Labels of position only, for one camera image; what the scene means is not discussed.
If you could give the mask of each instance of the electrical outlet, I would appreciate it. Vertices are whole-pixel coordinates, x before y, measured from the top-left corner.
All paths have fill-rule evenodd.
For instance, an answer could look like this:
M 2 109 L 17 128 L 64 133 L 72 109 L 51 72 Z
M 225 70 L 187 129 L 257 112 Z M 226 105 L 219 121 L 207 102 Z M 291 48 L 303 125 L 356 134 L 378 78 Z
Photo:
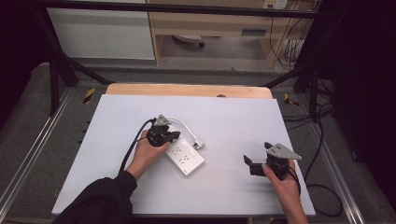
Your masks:
M 204 163 L 204 158 L 181 135 L 166 150 L 166 155 L 187 176 Z
M 262 8 L 285 9 L 288 0 L 265 0 Z
M 275 9 L 285 9 L 288 0 L 276 0 Z

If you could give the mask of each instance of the black sleeve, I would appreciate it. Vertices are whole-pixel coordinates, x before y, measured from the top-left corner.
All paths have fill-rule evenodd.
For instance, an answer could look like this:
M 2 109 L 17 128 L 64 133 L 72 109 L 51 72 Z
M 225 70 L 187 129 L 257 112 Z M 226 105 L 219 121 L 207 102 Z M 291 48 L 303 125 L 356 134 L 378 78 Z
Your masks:
M 96 180 L 56 217 L 53 224 L 128 223 L 132 215 L 130 198 L 136 187 L 134 176 L 126 171 L 114 179 Z

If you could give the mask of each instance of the aluminum rail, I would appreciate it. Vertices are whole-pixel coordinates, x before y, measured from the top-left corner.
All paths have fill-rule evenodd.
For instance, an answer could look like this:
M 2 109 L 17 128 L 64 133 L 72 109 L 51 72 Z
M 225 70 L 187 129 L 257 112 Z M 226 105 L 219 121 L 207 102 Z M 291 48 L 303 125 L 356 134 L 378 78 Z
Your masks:
M 35 165 L 35 161 L 40 155 L 40 152 L 43 149 L 44 145 L 47 143 L 47 140 L 50 138 L 52 130 L 54 129 L 59 118 L 64 112 L 67 102 L 73 92 L 74 92 L 74 88 L 67 88 L 64 91 L 64 94 L 60 100 L 60 106 L 58 107 L 58 110 L 56 110 L 53 116 L 47 119 L 46 124 L 44 125 L 37 139 L 35 140 L 29 152 L 27 153 L 20 168 L 18 169 L 17 173 L 14 175 L 11 182 L 8 184 L 6 190 L 4 191 L 3 195 L 1 196 L 0 223 L 2 223 L 2 221 L 6 217 L 6 214 L 9 208 L 11 207 L 12 203 L 14 202 L 15 198 L 17 197 L 18 192 L 20 191 L 24 181 L 26 180 L 33 166 Z
M 308 102 L 306 96 L 303 94 L 297 95 L 301 106 L 305 113 L 308 113 Z M 317 123 L 310 122 L 311 129 L 314 131 L 314 135 L 316 137 L 317 142 L 320 139 L 320 128 Z M 350 223 L 353 224 L 363 224 L 364 219 L 361 215 L 361 210 L 357 206 L 355 199 L 352 196 L 352 193 L 347 186 L 347 182 L 345 181 L 343 175 L 341 174 L 340 168 L 338 168 L 337 162 L 335 161 L 325 139 L 323 139 L 322 147 L 321 147 L 320 155 L 329 171 L 330 178 L 332 179 L 332 183 L 334 184 L 334 188 L 337 191 L 338 195 L 343 202 L 344 211 L 349 219 Z
M 283 9 L 246 8 L 246 7 L 204 7 L 182 6 L 166 4 L 139 4 L 139 3 L 113 3 L 113 2 L 87 2 L 64 0 L 35 0 L 30 4 L 38 7 L 111 10 L 111 11 L 146 11 L 146 12 L 173 12 L 192 14 L 214 14 L 255 16 L 274 18 L 299 18 L 299 19 L 326 19 L 335 16 L 333 12 L 297 11 Z

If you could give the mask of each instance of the person's left hand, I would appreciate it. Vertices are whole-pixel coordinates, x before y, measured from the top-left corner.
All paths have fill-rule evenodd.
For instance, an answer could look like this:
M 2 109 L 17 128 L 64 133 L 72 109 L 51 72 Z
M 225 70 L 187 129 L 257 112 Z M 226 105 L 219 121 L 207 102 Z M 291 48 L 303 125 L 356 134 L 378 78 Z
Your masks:
M 141 140 L 136 144 L 134 158 L 131 164 L 126 168 L 126 171 L 131 173 L 136 181 L 170 146 L 170 143 L 167 142 L 160 147 L 153 147 L 147 139 L 147 134 L 148 131 L 145 130 L 140 135 Z

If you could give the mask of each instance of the floor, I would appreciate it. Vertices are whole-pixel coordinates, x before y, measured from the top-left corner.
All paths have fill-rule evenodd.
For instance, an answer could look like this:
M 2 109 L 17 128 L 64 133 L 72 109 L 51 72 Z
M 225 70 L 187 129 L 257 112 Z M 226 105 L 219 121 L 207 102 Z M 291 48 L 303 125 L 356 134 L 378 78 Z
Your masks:
M 217 85 L 264 84 L 287 72 L 281 65 L 268 68 L 260 52 L 259 43 L 254 39 L 224 37 L 205 37 L 205 47 L 180 43 L 171 36 L 165 39 L 163 62 L 153 65 L 147 62 L 98 62 L 85 61 L 103 77 L 114 78 L 118 82 L 160 82 Z M 84 130 L 89 127 L 89 120 L 94 113 L 100 94 L 106 86 L 98 85 L 82 74 L 77 88 L 61 88 L 63 92 L 72 92 L 70 101 L 64 107 L 62 117 L 57 120 L 55 129 L 33 161 L 30 174 L 22 179 L 19 194 L 12 198 L 13 204 L 7 208 L 4 223 L 50 223 L 50 214 L 57 190 L 62 187 L 68 169 L 83 140 Z M 290 79 L 273 88 L 283 116 L 302 116 L 305 114 L 302 99 L 306 94 L 295 94 Z M 331 86 L 323 82 L 322 86 Z M 96 91 L 89 104 L 82 103 L 87 90 L 95 87 Z M 285 104 L 285 93 L 291 103 Z M 39 66 L 33 72 L 32 80 L 25 90 L 20 102 L 13 109 L 7 123 L 0 130 L 0 192 L 7 192 L 7 185 L 18 171 L 20 164 L 29 153 L 35 139 L 49 119 L 50 88 L 48 67 Z M 325 104 L 327 96 L 320 96 L 319 103 Z M 336 117 L 329 115 L 322 119 L 326 146 L 331 150 L 345 179 L 354 202 L 364 219 L 364 223 L 396 223 L 396 215 L 386 198 L 378 189 L 364 163 L 354 162 L 347 141 L 344 139 Z M 318 141 L 313 122 L 286 122 L 293 149 L 307 160 L 302 161 L 302 170 L 308 168 L 314 157 Z M 308 183 L 321 184 L 334 189 L 332 177 L 319 153 L 318 159 L 309 175 Z M 311 189 L 314 205 L 327 213 L 334 213 L 340 207 L 337 199 L 327 190 Z M 350 223 L 344 212 L 339 217 L 326 217 L 317 214 L 310 217 L 312 223 Z M 255 217 L 253 222 L 268 223 L 268 217 Z

